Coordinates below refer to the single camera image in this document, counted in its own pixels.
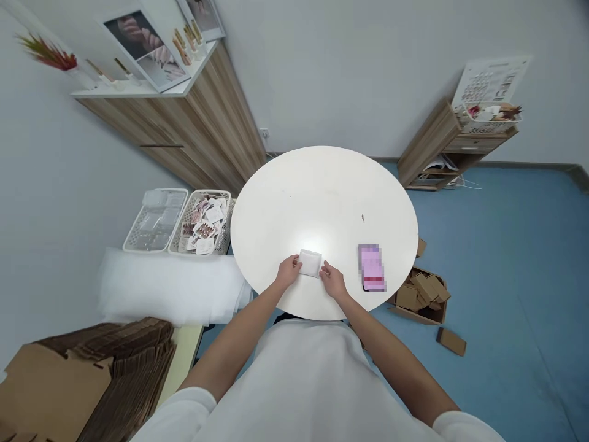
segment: person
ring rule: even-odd
[[[342,273],[327,261],[320,271],[325,290],[357,335],[341,321],[304,319],[280,321],[264,333],[299,274],[297,258],[280,264],[275,281],[223,329],[133,442],[503,440],[460,411],[413,353],[348,294]],[[361,342],[412,416],[371,370]]]

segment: baseboard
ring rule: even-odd
[[[272,157],[277,157],[284,152],[267,152]],[[379,163],[398,163],[398,157],[370,157]],[[481,161],[475,167],[497,168],[497,169],[542,169],[542,170],[557,170],[565,172],[571,177],[573,183],[577,185],[579,190],[589,195],[589,174],[583,169],[581,165],[570,163],[519,163],[507,161]]]

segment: pink box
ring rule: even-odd
[[[364,291],[386,292],[387,283],[378,244],[360,244],[358,246],[358,260]]]

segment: white shelf top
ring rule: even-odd
[[[72,92],[74,98],[156,98],[156,97],[184,97],[190,91],[190,88],[201,74],[204,65],[208,62],[211,54],[217,48],[219,40],[214,40],[207,43],[208,53],[205,58],[199,61],[193,61],[190,66],[182,66],[191,77],[167,91],[158,93],[147,80],[141,80],[141,86],[131,83],[129,80],[119,80],[125,84],[125,89],[118,91],[112,87],[107,86],[102,82],[98,82],[98,87],[94,90],[79,90]]]

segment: white sleeve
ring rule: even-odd
[[[461,411],[442,413],[432,428],[446,442],[505,442],[486,423]]]
[[[166,400],[133,436],[131,442],[190,442],[200,431],[217,402],[200,387],[182,389]]]

